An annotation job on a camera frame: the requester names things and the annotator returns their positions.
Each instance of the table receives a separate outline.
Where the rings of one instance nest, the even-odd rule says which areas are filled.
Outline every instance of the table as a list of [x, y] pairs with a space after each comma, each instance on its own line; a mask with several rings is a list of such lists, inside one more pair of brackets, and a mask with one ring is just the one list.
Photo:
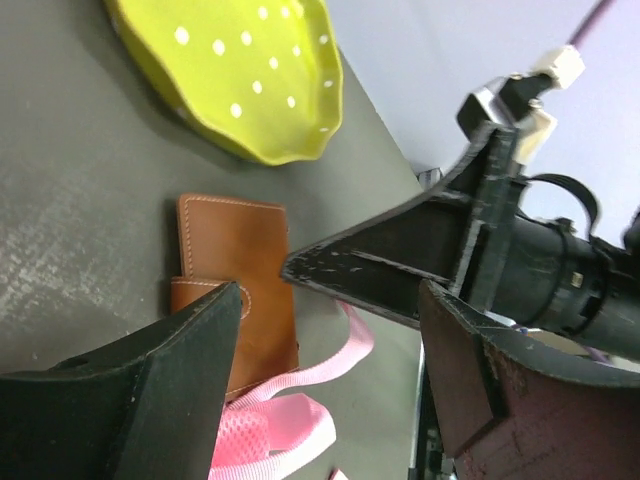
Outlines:
[[[45, 369], [167, 313], [184, 192], [286, 205], [291, 249], [400, 204], [420, 187], [352, 70], [344, 126], [324, 157], [239, 161], [164, 109], [99, 1], [0, 3], [0, 371]], [[301, 363], [346, 338], [322, 296], [296, 291]], [[292, 478], [395, 479], [411, 453], [420, 339], [365, 314], [377, 346], [344, 378], [307, 388], [338, 441]]]

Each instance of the wall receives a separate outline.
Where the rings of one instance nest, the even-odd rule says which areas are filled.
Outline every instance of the wall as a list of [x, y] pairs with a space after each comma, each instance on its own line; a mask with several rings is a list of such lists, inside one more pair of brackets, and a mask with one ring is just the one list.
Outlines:
[[[465, 145], [455, 115], [469, 91], [526, 71], [563, 44], [593, 0], [327, 0], [338, 42], [378, 113], [416, 171], [447, 168]], [[545, 98], [559, 126], [528, 173], [576, 177], [602, 201], [598, 233], [619, 234], [640, 203], [640, 5], [619, 0], [582, 49], [587, 71]], [[568, 194], [536, 186], [524, 203], [533, 216], [584, 225]]]

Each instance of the pink strap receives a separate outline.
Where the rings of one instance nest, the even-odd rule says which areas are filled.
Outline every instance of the pink strap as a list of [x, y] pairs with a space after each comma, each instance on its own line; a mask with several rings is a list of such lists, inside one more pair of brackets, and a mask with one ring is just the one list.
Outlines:
[[[273, 396], [338, 378], [371, 352], [371, 331], [353, 307], [341, 306], [350, 335], [338, 353], [314, 367], [279, 375], [225, 408], [209, 480], [281, 480], [335, 442], [335, 425], [324, 406], [304, 394]], [[340, 471], [333, 478], [346, 480]]]

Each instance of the pink ribbon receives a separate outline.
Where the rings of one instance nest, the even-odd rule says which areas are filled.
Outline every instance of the pink ribbon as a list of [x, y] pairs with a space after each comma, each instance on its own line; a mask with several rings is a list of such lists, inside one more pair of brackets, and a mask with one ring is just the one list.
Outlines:
[[[209, 480], [281, 480], [335, 442], [333, 418], [323, 405], [302, 393], [273, 397], [287, 388], [329, 382], [369, 355], [371, 331], [353, 307], [340, 305], [349, 317], [350, 333], [335, 355], [274, 377], [225, 407]], [[347, 477], [336, 470], [331, 480]]]

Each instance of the yellow polka dot bowl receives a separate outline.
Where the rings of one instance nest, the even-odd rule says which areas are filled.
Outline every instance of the yellow polka dot bowl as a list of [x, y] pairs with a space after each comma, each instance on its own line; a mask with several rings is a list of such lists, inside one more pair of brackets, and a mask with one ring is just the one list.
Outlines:
[[197, 132], [276, 166], [318, 159], [342, 123], [323, 0], [105, 0], [153, 87]]

